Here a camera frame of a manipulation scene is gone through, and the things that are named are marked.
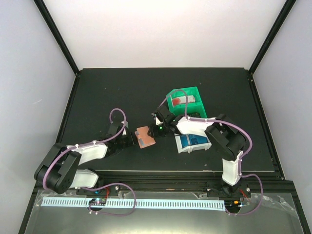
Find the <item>blue card stack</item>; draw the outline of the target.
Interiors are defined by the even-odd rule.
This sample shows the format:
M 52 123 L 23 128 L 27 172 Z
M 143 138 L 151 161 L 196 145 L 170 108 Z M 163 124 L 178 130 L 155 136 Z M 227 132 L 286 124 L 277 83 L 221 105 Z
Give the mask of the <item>blue card stack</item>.
M 204 136 L 198 135 L 181 135 L 180 136 L 181 146 L 182 148 L 186 148 L 188 146 L 199 145 L 199 144 L 207 144 L 208 139 Z

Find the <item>green and white card bin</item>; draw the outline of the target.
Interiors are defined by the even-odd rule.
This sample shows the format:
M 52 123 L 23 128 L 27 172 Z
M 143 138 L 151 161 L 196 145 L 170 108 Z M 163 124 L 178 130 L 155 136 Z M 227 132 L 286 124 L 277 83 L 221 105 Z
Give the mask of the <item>green and white card bin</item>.
M 182 97 L 182 96 L 190 96 L 193 95 L 196 98 L 195 103 L 186 103 L 182 105 L 173 106 L 172 105 L 172 98 L 175 97 Z M 175 135 L 175 141 L 177 145 L 178 153 L 192 153 L 194 151 L 200 150 L 208 150 L 211 147 L 211 142 L 208 139 L 207 135 L 204 133 L 203 124 L 205 123 L 205 119 L 207 118 L 206 111 L 199 94 L 199 90 L 196 86 L 194 87 L 186 87 L 180 89 L 173 89 L 167 94 L 167 104 L 169 107 L 169 111 L 176 116 L 182 117 L 178 124 L 178 130 L 180 131 L 180 135 Z M 198 112 L 201 118 L 191 117 L 190 114 Z M 198 135 L 203 136 L 208 139 L 207 144 L 199 144 L 188 146 L 186 148 L 182 148 L 180 136 L 181 135 Z

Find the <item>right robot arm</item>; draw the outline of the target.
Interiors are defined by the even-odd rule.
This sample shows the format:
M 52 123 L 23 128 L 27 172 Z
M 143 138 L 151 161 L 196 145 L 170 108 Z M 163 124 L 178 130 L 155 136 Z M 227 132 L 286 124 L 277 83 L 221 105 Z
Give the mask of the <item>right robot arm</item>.
M 239 191 L 238 182 L 242 177 L 241 162 L 246 154 L 244 148 L 250 143 L 250 138 L 243 129 L 227 121 L 226 115 L 214 118 L 192 117 L 187 114 L 177 116 L 163 105 L 152 112 L 151 116 L 156 125 L 163 127 L 166 132 L 207 138 L 222 157 L 223 194 L 234 196 Z

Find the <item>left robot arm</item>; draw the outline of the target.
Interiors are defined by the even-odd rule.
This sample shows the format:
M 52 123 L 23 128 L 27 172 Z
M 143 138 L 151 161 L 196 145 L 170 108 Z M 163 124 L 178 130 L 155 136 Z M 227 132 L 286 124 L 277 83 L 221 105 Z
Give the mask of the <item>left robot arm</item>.
M 134 144 L 128 122 L 112 122 L 107 134 L 100 140 L 75 146 L 54 144 L 37 167 L 34 179 L 57 194 L 70 188 L 87 188 L 98 195 L 104 191 L 104 181 L 99 179 L 95 170 L 79 169 L 79 166 L 111 157 Z

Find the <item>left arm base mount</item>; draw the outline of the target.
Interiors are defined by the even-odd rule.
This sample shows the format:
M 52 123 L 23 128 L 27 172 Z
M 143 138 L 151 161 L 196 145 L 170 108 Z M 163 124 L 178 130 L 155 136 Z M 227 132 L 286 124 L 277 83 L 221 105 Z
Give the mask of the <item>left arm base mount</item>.
M 105 189 L 100 189 L 96 191 L 90 191 L 83 188 L 77 188 L 77 195 L 85 195 L 86 197 L 90 197 L 91 200 L 87 204 L 87 209 L 92 210 L 96 214 L 101 211 L 104 205 L 107 203 L 107 199 L 111 196 L 116 196 L 120 190 L 120 185 L 113 185 L 107 187 Z

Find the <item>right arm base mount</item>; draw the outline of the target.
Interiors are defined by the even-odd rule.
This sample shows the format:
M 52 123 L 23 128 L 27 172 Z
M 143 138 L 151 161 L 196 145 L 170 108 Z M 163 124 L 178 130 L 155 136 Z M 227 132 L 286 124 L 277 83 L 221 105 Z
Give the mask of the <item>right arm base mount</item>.
M 223 180 L 210 180 L 206 182 L 206 191 L 209 195 L 223 198 L 241 198 L 251 196 L 251 189 L 247 182 L 240 180 L 236 185 L 229 185 Z

